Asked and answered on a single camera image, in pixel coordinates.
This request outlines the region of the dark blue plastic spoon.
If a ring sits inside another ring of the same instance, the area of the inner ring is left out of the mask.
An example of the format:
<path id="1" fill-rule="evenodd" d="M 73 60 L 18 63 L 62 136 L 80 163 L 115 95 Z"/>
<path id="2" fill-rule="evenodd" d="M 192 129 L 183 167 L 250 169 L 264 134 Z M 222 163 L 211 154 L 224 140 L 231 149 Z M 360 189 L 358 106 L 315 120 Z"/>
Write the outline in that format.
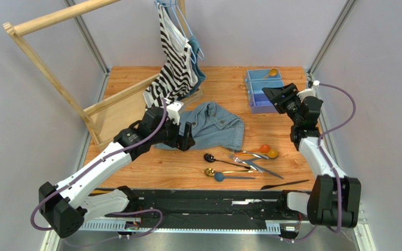
<path id="1" fill-rule="evenodd" d="M 222 182 L 225 179 L 240 179 L 240 180 L 252 180 L 254 177 L 246 177 L 246 176 L 225 176 L 223 173 L 215 173 L 214 179 L 218 182 Z"/>

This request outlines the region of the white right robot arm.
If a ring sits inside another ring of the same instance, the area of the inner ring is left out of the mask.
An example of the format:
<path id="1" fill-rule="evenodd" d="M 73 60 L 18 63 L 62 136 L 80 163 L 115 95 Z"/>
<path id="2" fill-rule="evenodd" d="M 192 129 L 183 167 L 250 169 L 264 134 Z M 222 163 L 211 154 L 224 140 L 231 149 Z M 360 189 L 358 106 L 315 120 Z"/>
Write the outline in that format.
<path id="1" fill-rule="evenodd" d="M 292 120 L 291 141 L 307 161 L 315 183 L 310 193 L 285 190 L 282 203 L 286 211 L 307 216 L 313 225 L 335 231 L 354 228 L 358 223 L 362 185 L 349 177 L 326 149 L 317 126 L 323 101 L 317 97 L 318 81 L 299 91 L 293 83 L 283 87 L 265 87 L 262 92 L 280 114 Z"/>

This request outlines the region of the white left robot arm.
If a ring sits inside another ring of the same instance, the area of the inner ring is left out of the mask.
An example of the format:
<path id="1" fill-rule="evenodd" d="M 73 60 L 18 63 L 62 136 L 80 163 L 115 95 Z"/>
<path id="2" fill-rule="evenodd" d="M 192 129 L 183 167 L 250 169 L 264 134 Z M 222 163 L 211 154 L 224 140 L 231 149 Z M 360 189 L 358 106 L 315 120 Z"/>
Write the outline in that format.
<path id="1" fill-rule="evenodd" d="M 180 151 L 194 146 L 192 125 L 187 122 L 184 130 L 180 130 L 183 109 L 183 104 L 178 101 L 164 108 L 147 109 L 141 120 L 122 129 L 96 158 L 78 172 L 55 185 L 50 182 L 41 185 L 39 204 L 31 215 L 31 224 L 41 228 L 35 223 L 35 215 L 39 212 L 49 224 L 47 230 L 55 231 L 60 238 L 67 238 L 89 220 L 125 211 L 137 198 L 128 187 L 119 187 L 95 197 L 90 197 L 91 192 L 155 144 L 162 143 Z"/>

